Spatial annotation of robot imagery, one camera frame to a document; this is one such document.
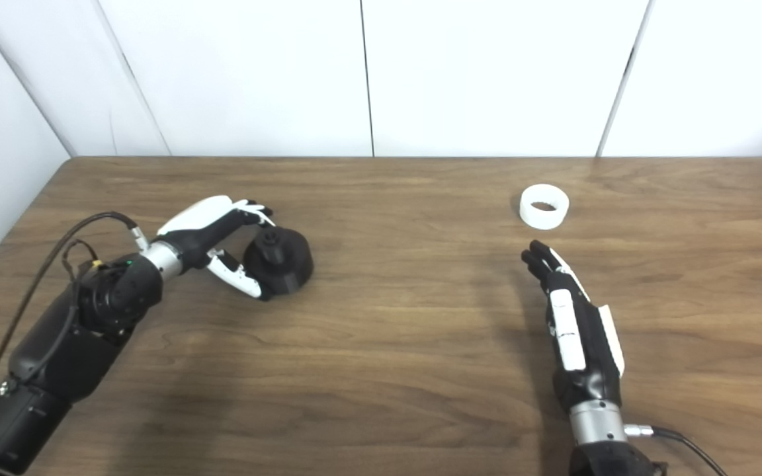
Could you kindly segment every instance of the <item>wood grain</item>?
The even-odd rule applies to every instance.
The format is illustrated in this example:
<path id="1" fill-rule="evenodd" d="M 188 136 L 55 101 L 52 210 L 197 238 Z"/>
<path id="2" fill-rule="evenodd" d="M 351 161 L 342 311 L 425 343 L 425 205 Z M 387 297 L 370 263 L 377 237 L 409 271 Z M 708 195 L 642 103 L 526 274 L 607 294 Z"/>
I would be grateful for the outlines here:
<path id="1" fill-rule="evenodd" d="M 559 229 L 517 216 L 538 182 L 572 200 Z M 518 257 L 536 238 L 614 311 L 626 419 L 762 476 L 762 159 L 74 159 L 0 246 L 0 336 L 77 220 L 114 209 L 153 234 L 219 193 L 308 238 L 308 286 L 262 303 L 205 272 L 173 281 L 30 474 L 566 474 L 544 298 Z M 117 223 L 82 236 L 132 249 Z M 16 340 L 64 282 L 55 267 Z"/>

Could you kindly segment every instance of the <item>black cable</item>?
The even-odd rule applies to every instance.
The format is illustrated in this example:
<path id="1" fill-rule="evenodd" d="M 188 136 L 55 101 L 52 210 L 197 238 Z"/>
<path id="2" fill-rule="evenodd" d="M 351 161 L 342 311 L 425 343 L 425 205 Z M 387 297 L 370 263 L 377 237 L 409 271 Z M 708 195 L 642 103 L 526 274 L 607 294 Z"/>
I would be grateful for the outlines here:
<path id="1" fill-rule="evenodd" d="M 652 436 L 655 436 L 658 438 L 666 438 L 668 440 L 680 441 L 681 443 L 684 443 L 684 445 L 686 445 L 687 448 L 693 450 L 693 452 L 695 452 L 695 454 L 698 455 L 698 457 L 704 460 L 704 462 L 707 463 L 708 466 L 713 468 L 713 470 L 716 471 L 716 474 L 719 474 L 719 476 L 728 476 L 728 473 L 726 473 L 725 470 L 723 470 L 722 467 L 720 467 L 719 464 L 716 463 L 716 461 L 713 461 L 713 458 L 711 458 L 710 455 L 705 453 L 704 450 L 699 448 L 698 445 L 693 443 L 693 441 L 690 441 L 689 438 L 687 438 L 683 434 L 678 433 L 678 431 L 669 430 L 668 428 L 662 428 L 659 426 L 653 426 L 651 428 L 652 428 L 652 431 L 654 431 L 654 434 L 652 434 Z"/>
<path id="2" fill-rule="evenodd" d="M 31 280 L 31 284 L 28 286 L 28 290 L 25 292 L 22 301 L 19 302 L 19 307 L 17 308 L 16 313 L 13 314 L 11 322 L 8 325 L 8 329 L 5 331 L 5 334 L 2 337 L 2 341 L 0 342 L 0 361 L 2 360 L 2 356 L 4 355 L 6 349 L 8 349 L 8 344 L 13 337 L 13 331 L 16 330 L 16 326 L 19 324 L 19 319 L 22 319 L 22 314 L 25 312 L 25 308 L 28 307 L 28 303 L 31 301 L 31 296 L 34 295 L 34 291 L 37 289 L 37 286 L 39 286 L 40 281 L 46 274 L 46 271 L 48 271 L 49 267 L 52 265 L 52 262 L 54 262 L 55 256 L 60 253 L 64 245 L 66 245 L 68 241 L 72 240 L 72 237 L 81 231 L 82 228 L 100 219 L 115 219 L 125 223 L 125 226 L 128 227 L 128 229 L 137 228 L 137 223 L 134 220 L 128 218 L 124 214 L 119 214 L 117 212 L 103 212 L 100 214 L 95 214 L 93 216 L 87 217 L 87 219 L 79 221 L 75 224 L 75 226 L 70 228 L 69 231 L 67 231 L 60 238 L 60 240 L 58 240 L 54 248 L 52 248 L 52 252 L 49 253 L 46 259 L 40 265 L 40 269 L 37 270 L 37 274 L 34 275 L 34 279 Z"/>
<path id="3" fill-rule="evenodd" d="M 87 250 L 90 252 L 90 256 L 93 257 L 94 262 L 98 259 L 98 256 L 93 250 L 93 247 L 91 247 L 86 241 L 82 241 L 77 238 L 73 241 L 70 241 L 69 244 L 67 244 L 66 248 L 64 248 L 63 253 L 61 254 L 61 264 L 63 265 L 63 268 L 66 269 L 67 274 L 69 274 L 69 286 L 71 288 L 69 292 L 70 295 L 72 295 L 72 302 L 69 304 L 69 311 L 67 312 L 66 319 L 63 320 L 63 326 L 61 326 L 60 332 L 58 332 L 58 337 L 55 338 L 55 341 L 51 346 L 49 346 L 49 349 L 46 350 L 46 354 L 43 355 L 41 359 L 39 359 L 37 364 L 31 368 L 27 376 L 22 379 L 21 383 L 31 382 L 31 380 L 33 380 L 34 377 L 40 373 L 40 370 L 46 367 L 49 359 L 52 358 L 55 352 L 57 352 L 58 347 L 60 347 L 61 343 L 64 342 L 64 338 L 66 337 L 67 332 L 69 332 L 69 329 L 72 328 L 73 322 L 75 322 L 75 316 L 78 315 L 78 299 L 79 294 L 81 294 L 81 279 L 84 278 L 84 275 L 87 274 L 88 271 L 88 268 L 81 269 L 81 272 L 79 272 L 77 276 L 72 272 L 72 265 L 69 264 L 68 259 L 69 251 L 78 245 L 87 247 Z"/>

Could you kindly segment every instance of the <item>robotic hand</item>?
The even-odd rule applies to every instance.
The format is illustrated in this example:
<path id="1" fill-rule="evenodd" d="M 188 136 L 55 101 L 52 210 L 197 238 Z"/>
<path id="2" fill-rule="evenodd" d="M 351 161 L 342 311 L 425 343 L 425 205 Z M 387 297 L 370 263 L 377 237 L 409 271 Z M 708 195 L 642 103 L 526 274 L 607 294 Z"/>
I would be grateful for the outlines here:
<path id="1" fill-rule="evenodd" d="M 651 463 L 627 442 L 629 433 L 653 436 L 653 428 L 622 424 L 619 383 L 625 359 L 610 307 L 593 305 L 569 265 L 541 242 L 532 241 L 523 262 L 548 296 L 546 321 L 558 364 L 554 394 L 575 436 L 569 474 L 665 474 L 664 463 Z"/>
<path id="2" fill-rule="evenodd" d="M 213 196 L 170 219 L 151 243 L 136 223 L 116 213 L 94 215 L 70 230 L 66 240 L 96 219 L 121 219 L 140 253 L 84 263 L 77 277 L 71 275 L 70 289 L 11 354 L 9 375 L 0 383 L 0 474 L 28 469 L 72 404 L 97 388 L 148 308 L 161 301 L 167 281 L 190 268 L 207 268 L 263 301 L 302 287 L 314 270 L 308 242 L 275 226 L 270 214 L 252 201 Z M 245 266 L 216 249 L 244 225 L 262 228 L 246 249 Z M 37 280 L 66 240 L 58 243 Z"/>

